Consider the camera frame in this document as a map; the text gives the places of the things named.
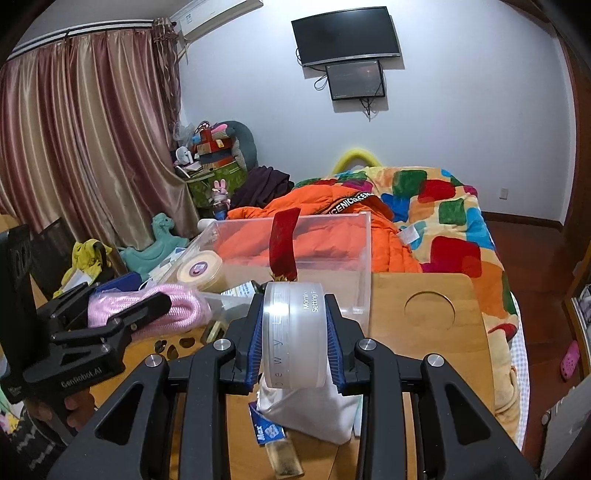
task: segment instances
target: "blue packet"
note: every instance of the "blue packet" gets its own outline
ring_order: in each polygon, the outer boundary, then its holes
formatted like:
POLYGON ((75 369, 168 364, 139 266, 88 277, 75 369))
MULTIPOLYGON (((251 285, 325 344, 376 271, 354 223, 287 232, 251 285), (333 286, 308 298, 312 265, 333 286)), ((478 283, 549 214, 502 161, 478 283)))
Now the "blue packet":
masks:
POLYGON ((283 427, 263 417, 256 409, 255 401, 251 401, 248 404, 248 410, 251 414, 252 427, 255 430, 256 442, 259 445, 264 445, 285 438, 283 427))

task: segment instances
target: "white bag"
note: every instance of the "white bag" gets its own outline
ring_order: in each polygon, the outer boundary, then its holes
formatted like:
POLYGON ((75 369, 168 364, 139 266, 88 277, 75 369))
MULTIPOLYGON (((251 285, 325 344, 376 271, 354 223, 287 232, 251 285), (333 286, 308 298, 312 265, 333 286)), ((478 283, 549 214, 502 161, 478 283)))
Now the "white bag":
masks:
POLYGON ((347 443, 361 396, 341 395, 332 383, 328 362, 326 368, 326 382, 319 388, 269 388, 262 377, 258 411, 283 427, 337 445, 347 443))

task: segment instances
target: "patchwork blanket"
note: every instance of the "patchwork blanket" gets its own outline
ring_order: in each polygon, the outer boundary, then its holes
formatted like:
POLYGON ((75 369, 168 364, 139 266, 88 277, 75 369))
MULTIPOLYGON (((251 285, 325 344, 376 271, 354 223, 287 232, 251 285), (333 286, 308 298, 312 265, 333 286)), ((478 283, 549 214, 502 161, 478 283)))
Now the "patchwork blanket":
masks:
POLYGON ((470 277, 489 338, 495 415, 515 438, 519 392, 507 342, 517 332, 517 311, 476 189, 446 170, 424 167, 366 167, 295 187, 337 183, 376 194, 392 209, 396 226, 410 229, 410 247, 423 272, 470 277))

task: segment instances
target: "green box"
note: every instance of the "green box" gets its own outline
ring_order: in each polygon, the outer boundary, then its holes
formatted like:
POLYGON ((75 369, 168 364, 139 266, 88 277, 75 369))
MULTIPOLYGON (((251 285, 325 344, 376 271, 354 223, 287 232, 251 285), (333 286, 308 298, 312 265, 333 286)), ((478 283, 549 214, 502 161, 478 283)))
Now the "green box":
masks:
POLYGON ((246 180, 246 172, 240 168, 237 162, 233 161, 215 170, 198 173, 190 180, 187 180, 187 187, 189 187, 195 207, 211 207, 210 199, 213 198, 213 182, 222 179, 226 180, 226 190, 231 197, 234 190, 246 180))

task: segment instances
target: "yellow foam tube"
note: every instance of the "yellow foam tube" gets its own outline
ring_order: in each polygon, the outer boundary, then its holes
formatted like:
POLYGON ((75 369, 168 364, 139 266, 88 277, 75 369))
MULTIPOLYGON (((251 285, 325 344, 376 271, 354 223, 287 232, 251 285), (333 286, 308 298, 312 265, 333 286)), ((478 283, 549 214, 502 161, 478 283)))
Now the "yellow foam tube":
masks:
POLYGON ((346 166, 356 158, 360 158, 365 163, 367 163, 368 167, 381 167, 382 164, 375 158, 373 153, 368 152, 367 150, 363 150, 362 148, 354 148, 353 150, 349 150, 345 155, 343 155, 339 161, 336 163, 331 175, 336 175, 337 173, 341 173, 346 170, 346 166))

